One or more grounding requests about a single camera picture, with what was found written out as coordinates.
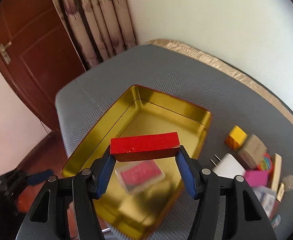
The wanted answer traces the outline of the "yellow striped cube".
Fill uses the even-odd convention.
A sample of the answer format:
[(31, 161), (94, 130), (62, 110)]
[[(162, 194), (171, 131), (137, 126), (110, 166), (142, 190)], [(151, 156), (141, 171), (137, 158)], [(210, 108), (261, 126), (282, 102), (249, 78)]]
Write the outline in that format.
[(225, 139), (225, 144), (232, 150), (238, 150), (247, 139), (247, 133), (239, 126), (234, 126)]

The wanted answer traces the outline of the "beige patterned curtain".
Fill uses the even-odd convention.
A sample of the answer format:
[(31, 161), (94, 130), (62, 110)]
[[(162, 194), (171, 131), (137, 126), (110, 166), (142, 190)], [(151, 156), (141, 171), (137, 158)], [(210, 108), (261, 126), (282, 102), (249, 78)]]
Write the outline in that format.
[(136, 46), (126, 0), (52, 0), (85, 69)]

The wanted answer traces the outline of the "wooden rectangular block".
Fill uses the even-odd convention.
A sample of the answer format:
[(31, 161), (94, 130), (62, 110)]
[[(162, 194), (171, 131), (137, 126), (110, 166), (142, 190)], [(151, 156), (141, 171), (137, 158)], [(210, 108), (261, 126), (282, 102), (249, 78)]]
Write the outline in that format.
[(277, 192), (279, 186), (279, 180), (281, 176), (281, 167), (282, 167), (282, 156), (279, 154), (274, 155), (274, 162), (273, 162), (273, 172), (271, 177), (270, 188), (271, 190)]

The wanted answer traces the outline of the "teal cartoon keychain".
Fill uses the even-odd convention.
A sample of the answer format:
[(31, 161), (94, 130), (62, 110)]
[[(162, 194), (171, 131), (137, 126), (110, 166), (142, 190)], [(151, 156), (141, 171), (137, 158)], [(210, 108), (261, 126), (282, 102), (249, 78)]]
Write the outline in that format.
[(280, 223), (281, 223), (281, 216), (279, 214), (276, 214), (271, 221), (271, 226), (273, 229), (275, 229)]

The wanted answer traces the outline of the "red wooden block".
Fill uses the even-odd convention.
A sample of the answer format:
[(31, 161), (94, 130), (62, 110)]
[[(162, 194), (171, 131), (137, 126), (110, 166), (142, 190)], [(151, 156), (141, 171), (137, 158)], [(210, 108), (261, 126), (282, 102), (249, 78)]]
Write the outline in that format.
[(113, 138), (110, 153), (118, 162), (174, 157), (180, 148), (177, 132)]

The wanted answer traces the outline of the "brown cardboard box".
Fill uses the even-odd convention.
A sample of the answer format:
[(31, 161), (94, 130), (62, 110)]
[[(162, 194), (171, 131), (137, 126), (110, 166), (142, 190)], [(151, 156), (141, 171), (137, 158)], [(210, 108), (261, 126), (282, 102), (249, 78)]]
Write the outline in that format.
[(237, 152), (238, 161), (245, 169), (254, 170), (261, 163), (267, 152), (265, 144), (251, 134)]

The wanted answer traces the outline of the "pink eraser block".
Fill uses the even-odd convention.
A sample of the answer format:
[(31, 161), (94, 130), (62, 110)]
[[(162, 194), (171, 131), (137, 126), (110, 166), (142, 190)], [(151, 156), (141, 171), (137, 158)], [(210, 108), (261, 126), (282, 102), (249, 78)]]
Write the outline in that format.
[(268, 172), (260, 170), (247, 170), (244, 178), (250, 187), (267, 186)]

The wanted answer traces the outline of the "grey honeycomb table mat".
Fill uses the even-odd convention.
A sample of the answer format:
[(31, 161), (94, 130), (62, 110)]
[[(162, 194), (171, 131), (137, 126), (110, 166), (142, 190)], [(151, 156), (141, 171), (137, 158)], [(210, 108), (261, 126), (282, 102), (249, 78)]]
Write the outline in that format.
[[(203, 166), (223, 156), (233, 126), (257, 135), (270, 153), (283, 158), (283, 175), (293, 175), (293, 124), (257, 92), (211, 63), (155, 45), (115, 56), (68, 83), (57, 94), (57, 109), (67, 155), (71, 155), (109, 107), (132, 85), (142, 85), (202, 106), (212, 122), (200, 156)], [(293, 239), (293, 191), (279, 207), (278, 239)]]

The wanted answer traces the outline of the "clear box with red card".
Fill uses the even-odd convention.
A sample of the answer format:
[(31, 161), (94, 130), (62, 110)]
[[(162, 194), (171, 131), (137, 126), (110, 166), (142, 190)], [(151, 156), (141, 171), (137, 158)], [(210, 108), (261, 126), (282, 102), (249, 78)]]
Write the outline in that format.
[(122, 188), (137, 194), (165, 179), (165, 174), (155, 160), (135, 161), (115, 170)]

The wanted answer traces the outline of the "dark red wooden door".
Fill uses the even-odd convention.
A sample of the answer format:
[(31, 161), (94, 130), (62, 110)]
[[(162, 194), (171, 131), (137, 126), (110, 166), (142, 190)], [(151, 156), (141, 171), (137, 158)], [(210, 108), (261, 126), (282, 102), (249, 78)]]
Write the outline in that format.
[(55, 97), (85, 69), (52, 0), (2, 0), (0, 72), (21, 101), (51, 130), (59, 131)]

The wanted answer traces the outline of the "red gold tin box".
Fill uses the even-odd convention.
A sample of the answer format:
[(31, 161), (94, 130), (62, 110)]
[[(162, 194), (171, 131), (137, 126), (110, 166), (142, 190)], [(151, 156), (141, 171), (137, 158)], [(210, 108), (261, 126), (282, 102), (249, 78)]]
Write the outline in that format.
[(176, 154), (198, 158), (208, 110), (169, 94), (131, 86), (100, 118), (65, 163), (72, 177), (101, 160), (97, 216), (132, 239), (147, 238), (183, 190)]

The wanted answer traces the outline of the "gold satin tablecloth edge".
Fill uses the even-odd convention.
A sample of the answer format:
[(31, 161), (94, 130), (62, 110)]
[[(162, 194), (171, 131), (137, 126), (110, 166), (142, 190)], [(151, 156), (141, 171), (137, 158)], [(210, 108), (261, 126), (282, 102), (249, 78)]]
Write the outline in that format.
[(159, 38), (150, 40), (146, 42), (146, 44), (158, 46), (176, 53), (180, 53), (232, 77), (236, 81), (239, 81), (243, 85), (247, 86), (257, 94), (259, 94), (266, 101), (268, 101), (293, 125), (293, 113), (290, 112), (285, 103), (283, 103), (277, 96), (272, 94), (265, 86), (259, 84), (255, 79), (245, 74), (244, 72), (237, 70), (235, 67), (222, 61), (221, 59), (202, 50), (194, 48), (188, 44), (175, 40)]

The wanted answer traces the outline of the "white power adapter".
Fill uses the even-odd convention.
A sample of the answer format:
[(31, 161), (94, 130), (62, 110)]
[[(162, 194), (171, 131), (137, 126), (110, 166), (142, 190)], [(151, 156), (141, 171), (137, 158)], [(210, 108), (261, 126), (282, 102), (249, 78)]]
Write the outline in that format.
[(245, 169), (230, 153), (227, 153), (222, 159), (217, 155), (214, 155), (214, 157), (216, 160), (210, 160), (214, 164), (213, 172), (218, 176), (230, 179), (235, 176), (244, 176)]

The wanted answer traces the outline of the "clear box with blue label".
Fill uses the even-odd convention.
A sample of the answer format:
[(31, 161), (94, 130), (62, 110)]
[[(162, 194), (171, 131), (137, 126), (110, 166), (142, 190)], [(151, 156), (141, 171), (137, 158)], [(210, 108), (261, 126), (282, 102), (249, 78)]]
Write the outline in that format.
[(274, 208), (277, 193), (273, 191), (272, 189), (270, 189), (269, 187), (265, 187), (265, 186), (252, 187), (252, 190), (257, 196), (267, 217), (270, 217)]

